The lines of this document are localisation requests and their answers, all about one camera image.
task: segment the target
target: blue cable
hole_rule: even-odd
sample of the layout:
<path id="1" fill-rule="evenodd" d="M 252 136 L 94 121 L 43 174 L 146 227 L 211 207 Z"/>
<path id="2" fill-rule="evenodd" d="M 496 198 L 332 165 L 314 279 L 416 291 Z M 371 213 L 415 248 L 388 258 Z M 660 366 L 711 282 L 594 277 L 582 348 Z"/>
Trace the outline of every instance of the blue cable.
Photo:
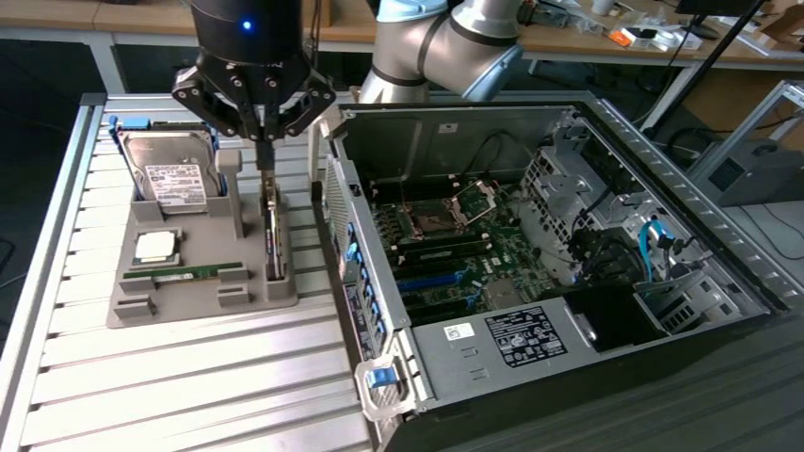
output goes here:
<path id="1" fill-rule="evenodd" d="M 644 264 L 648 267 L 648 282 L 654 281 L 654 267 L 651 266 L 651 256 L 648 256 L 648 233 L 651 232 L 651 228 L 656 230 L 659 236 L 666 236 L 671 240 L 675 240 L 674 234 L 664 228 L 663 223 L 658 219 L 652 219 L 640 229 L 640 254 L 642 259 L 644 260 Z"/>

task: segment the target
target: motherboard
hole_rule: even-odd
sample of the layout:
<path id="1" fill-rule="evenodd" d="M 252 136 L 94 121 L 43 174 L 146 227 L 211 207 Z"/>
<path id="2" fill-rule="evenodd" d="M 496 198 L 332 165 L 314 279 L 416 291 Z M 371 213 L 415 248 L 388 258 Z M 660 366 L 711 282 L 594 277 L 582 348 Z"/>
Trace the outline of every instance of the motherboard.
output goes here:
<path id="1" fill-rule="evenodd" d="M 556 286 L 506 205 L 510 187 L 455 184 L 444 198 L 374 204 L 383 250 L 414 325 L 540 300 Z"/>

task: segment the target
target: table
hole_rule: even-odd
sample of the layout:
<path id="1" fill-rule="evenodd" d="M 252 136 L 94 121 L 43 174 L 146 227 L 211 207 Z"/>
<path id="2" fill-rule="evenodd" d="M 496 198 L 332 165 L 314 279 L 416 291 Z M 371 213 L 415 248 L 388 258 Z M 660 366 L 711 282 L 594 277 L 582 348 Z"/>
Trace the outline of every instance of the table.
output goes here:
<path id="1" fill-rule="evenodd" d="M 588 11 L 592 0 L 576 1 Z M 623 0 L 622 3 L 650 12 L 664 8 L 668 21 L 678 22 L 679 16 L 662 2 Z M 366 1 L 334 0 L 332 7 L 334 24 L 322 28 L 322 51 L 372 52 L 376 25 Z M 615 18 L 599 20 L 607 26 L 616 22 Z M 0 28 L 0 39 L 62 40 L 87 44 L 111 93 L 127 91 L 115 53 L 118 44 L 198 46 L 190 11 L 180 0 L 143 0 L 134 7 L 100 3 L 99 0 L 0 0 L 0 25 L 6 25 Z M 671 58 L 671 54 L 658 50 L 623 49 L 604 37 L 580 35 L 572 28 L 531 25 L 523 28 L 520 42 L 526 48 L 524 58 L 534 62 L 552 60 L 663 66 Z M 664 113 L 714 47 L 715 42 L 706 41 L 698 51 L 679 53 L 674 66 L 683 70 L 643 127 L 654 125 Z M 747 45 L 735 42 L 715 67 L 804 72 L 804 61 L 766 58 Z"/>
<path id="2" fill-rule="evenodd" d="M 299 304 L 108 330 L 132 181 L 100 128 L 112 114 L 198 118 L 168 95 L 82 103 L 0 363 L 0 450 L 371 450 L 315 228 L 308 136 L 276 151 Z M 239 184 L 254 192 L 254 149 L 243 154 Z"/>

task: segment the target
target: black pole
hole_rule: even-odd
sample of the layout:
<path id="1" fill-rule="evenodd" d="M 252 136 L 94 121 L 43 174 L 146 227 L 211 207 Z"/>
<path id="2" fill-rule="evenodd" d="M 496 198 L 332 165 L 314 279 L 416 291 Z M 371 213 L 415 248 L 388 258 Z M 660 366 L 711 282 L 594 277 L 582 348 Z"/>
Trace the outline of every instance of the black pole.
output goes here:
<path id="1" fill-rule="evenodd" d="M 712 50 L 712 53 L 707 57 L 707 60 L 704 60 L 704 63 L 702 64 L 702 67 L 699 68 L 699 70 L 692 75 L 692 78 L 690 79 L 690 82 L 687 83 L 687 86 L 682 89 L 682 92 L 676 96 L 676 99 L 674 99 L 674 102 L 670 104 L 670 106 L 667 107 L 667 110 L 664 111 L 663 115 L 659 117 L 659 120 L 656 121 L 656 123 L 650 128 L 647 128 L 644 130 L 644 135 L 648 138 L 654 138 L 659 134 L 659 131 L 662 130 L 662 128 L 664 126 L 664 123 L 674 116 L 674 113 L 676 112 L 676 110 L 682 106 L 682 103 L 684 102 L 684 99 L 687 98 L 687 96 L 690 95 L 690 93 L 692 92 L 692 90 L 695 89 L 695 87 L 698 86 L 698 84 L 704 79 L 704 76 L 707 75 L 708 70 L 712 68 L 712 65 L 718 62 L 718 59 L 720 58 L 720 55 L 726 52 L 728 46 L 731 45 L 731 43 L 734 42 L 735 38 L 738 37 L 738 35 L 743 31 L 743 27 L 754 19 L 754 14 L 756 14 L 756 11 L 759 11 L 760 7 L 763 6 L 763 3 L 766 3 L 766 0 L 756 0 L 754 2 L 754 5 L 751 6 L 750 12 L 747 12 L 746 14 L 743 14 L 740 16 L 740 19 L 738 20 L 738 23 L 734 25 L 734 27 L 731 28 L 731 30 L 728 31 L 727 35 L 720 40 L 720 42 L 718 42 L 718 46 L 715 47 L 715 50 Z"/>

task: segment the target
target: aluminum extrusion table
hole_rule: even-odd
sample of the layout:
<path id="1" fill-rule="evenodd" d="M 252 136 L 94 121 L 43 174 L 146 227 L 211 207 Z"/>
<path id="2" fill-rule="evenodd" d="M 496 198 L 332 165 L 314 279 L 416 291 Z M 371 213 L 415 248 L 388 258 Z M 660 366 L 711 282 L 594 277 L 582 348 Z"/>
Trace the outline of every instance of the aluminum extrusion table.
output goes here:
<path id="1" fill-rule="evenodd" d="M 307 135 L 276 150 L 299 304 L 110 330 L 132 192 L 103 130 L 110 115 L 198 120 L 167 95 L 106 105 L 84 96 L 0 367 L 0 450 L 371 450 L 315 228 Z M 246 149 L 242 192 L 258 187 L 254 162 Z"/>

